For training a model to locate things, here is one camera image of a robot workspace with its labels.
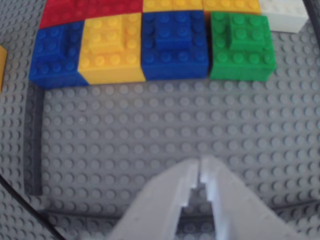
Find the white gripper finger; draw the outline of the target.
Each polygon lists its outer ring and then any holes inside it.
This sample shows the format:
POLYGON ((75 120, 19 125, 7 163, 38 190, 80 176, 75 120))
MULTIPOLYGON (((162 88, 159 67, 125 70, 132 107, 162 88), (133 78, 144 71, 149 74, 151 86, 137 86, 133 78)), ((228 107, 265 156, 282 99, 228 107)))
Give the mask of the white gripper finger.
POLYGON ((201 158, 200 181, 211 202, 217 240, 300 239, 296 230, 216 157, 201 158))
POLYGON ((153 177, 113 228, 111 240, 173 240, 181 210, 198 185, 200 162, 187 159, 153 177))

